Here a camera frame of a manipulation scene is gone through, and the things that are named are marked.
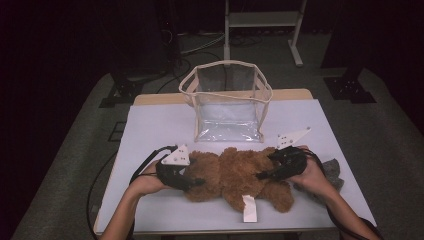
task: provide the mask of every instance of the floor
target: floor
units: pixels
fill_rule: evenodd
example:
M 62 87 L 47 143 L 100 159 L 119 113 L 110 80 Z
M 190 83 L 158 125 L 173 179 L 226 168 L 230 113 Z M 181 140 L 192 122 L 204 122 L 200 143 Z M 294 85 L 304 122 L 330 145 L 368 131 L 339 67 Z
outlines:
M 369 70 L 361 73 L 359 81 L 377 103 L 352 104 L 332 98 L 323 78 L 338 76 L 343 70 L 320 69 L 330 34 L 300 35 L 298 49 L 304 62 L 300 68 L 295 66 L 287 46 L 290 37 L 285 34 L 244 38 L 245 43 L 254 44 L 234 44 L 232 59 L 255 63 L 274 89 L 309 89 L 320 101 L 382 234 L 386 239 L 421 239 L 424 235 L 424 161 L 420 157 L 423 136 L 391 97 L 384 82 Z M 180 36 L 180 46 L 182 50 L 190 50 L 211 39 L 211 36 Z M 222 55 L 222 46 L 213 46 L 185 56 L 181 66 L 175 68 L 175 74 L 146 83 L 142 93 L 177 92 L 175 76 L 184 76 L 193 66 L 222 59 Z M 126 121 L 130 107 L 127 103 L 99 108 L 112 88 L 109 74 L 99 79 L 13 239 L 91 238 L 87 219 L 93 224 L 101 206 L 113 154 L 119 148 L 119 130 L 123 126 L 119 123 Z M 337 236 L 336 231 L 304 232 L 300 239 L 337 239 Z M 153 240 L 160 236 L 136 239 Z M 272 240 L 284 236 L 281 233 L 195 235 L 176 239 Z

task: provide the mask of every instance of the teddy bear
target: teddy bear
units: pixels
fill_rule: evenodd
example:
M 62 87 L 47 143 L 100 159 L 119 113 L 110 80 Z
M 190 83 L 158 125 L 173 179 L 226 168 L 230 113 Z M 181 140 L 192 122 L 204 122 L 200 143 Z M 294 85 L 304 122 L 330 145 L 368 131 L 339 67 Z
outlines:
M 250 195 L 268 200 L 279 212 L 288 212 L 294 202 L 290 185 L 286 181 L 259 180 L 256 177 L 257 173 L 275 167 L 267 157 L 274 151 L 273 147 L 262 151 L 239 151 L 229 147 L 221 155 L 191 152 L 192 161 L 185 169 L 184 176 L 202 178 L 205 183 L 186 191 L 186 198 L 193 202 L 202 202 L 223 197 L 233 209 L 243 212 L 243 195 Z

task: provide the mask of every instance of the table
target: table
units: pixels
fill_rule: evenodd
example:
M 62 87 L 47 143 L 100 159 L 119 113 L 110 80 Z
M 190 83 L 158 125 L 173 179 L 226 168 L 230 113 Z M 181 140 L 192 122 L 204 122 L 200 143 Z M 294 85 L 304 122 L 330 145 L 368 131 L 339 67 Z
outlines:
M 261 150 L 265 146 L 275 146 L 273 134 L 277 135 L 277 132 L 283 130 L 292 132 L 308 124 L 312 131 L 298 145 L 308 145 L 322 161 L 332 158 L 339 160 L 340 177 L 345 180 L 342 196 L 359 216 L 375 224 L 319 102 L 312 99 L 306 89 L 273 92 L 273 100 L 263 125 L 265 142 L 231 143 L 231 146 L 240 150 Z M 228 147 L 228 143 L 194 143 L 194 117 L 194 111 L 183 103 L 181 94 L 140 95 L 136 98 L 96 220 L 96 233 L 104 231 L 132 173 L 153 150 L 184 143 L 188 144 L 190 150 L 217 153 Z M 170 124 L 170 119 L 178 123 Z M 293 196 L 295 204 L 285 214 L 276 212 L 268 202 L 257 200 L 258 222 L 244 223 L 242 214 L 234 211 L 222 198 L 191 203 L 181 191 L 163 190 L 147 195 L 139 202 L 134 232 L 175 235 L 299 232 L 334 228 L 324 207 L 296 190 L 293 190 Z

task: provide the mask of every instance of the metal rack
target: metal rack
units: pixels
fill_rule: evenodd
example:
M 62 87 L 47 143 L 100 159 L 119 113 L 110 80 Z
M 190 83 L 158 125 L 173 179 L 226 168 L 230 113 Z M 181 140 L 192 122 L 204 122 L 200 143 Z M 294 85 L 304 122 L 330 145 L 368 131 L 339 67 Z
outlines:
M 307 0 L 302 0 L 299 11 L 231 13 L 229 9 L 229 0 L 226 0 L 224 59 L 230 59 L 230 28 L 294 26 L 293 39 L 288 40 L 288 44 L 296 66 L 303 66 L 296 44 L 299 37 L 300 26 L 302 25 L 306 2 Z

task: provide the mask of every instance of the transparent bag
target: transparent bag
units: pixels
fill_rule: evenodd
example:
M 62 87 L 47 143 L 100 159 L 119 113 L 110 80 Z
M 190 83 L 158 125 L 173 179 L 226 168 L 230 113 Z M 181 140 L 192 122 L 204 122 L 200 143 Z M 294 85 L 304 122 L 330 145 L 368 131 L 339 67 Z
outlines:
M 272 89 L 256 65 L 225 60 L 197 66 L 179 91 L 196 112 L 194 141 L 264 141 Z

